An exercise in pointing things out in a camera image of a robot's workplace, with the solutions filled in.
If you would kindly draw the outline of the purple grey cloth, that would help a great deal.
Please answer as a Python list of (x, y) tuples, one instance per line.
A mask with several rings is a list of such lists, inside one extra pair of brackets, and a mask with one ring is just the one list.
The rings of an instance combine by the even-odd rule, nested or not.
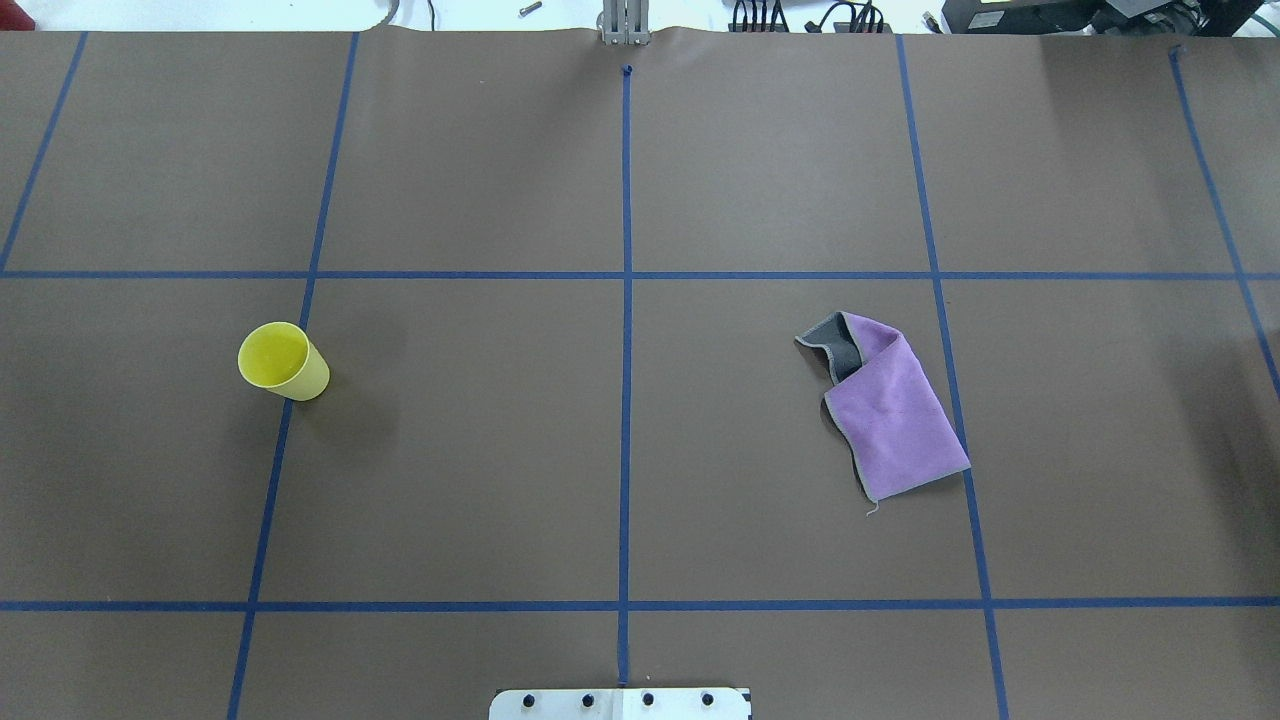
[(836, 311), (794, 341), (826, 366), (829, 387), (823, 405), (874, 506), (972, 469), (959, 433), (900, 329)]

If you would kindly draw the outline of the yellow plastic cup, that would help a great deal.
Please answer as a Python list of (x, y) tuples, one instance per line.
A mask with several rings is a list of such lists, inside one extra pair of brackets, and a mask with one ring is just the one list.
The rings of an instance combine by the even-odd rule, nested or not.
[(270, 322), (251, 331), (236, 361), (248, 384), (296, 402), (319, 397), (332, 378), (326, 360), (305, 331), (288, 322)]

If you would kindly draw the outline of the aluminium frame post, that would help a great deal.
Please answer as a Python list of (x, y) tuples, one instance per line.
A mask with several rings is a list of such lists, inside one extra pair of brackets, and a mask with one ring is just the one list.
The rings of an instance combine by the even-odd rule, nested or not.
[(596, 18), (605, 46), (643, 46), (652, 40), (648, 0), (605, 0)]

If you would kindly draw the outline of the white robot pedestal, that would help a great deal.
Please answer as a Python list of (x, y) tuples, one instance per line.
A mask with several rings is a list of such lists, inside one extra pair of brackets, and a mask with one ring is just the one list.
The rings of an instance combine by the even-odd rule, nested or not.
[(489, 719), (751, 719), (750, 691), (732, 687), (508, 689)]

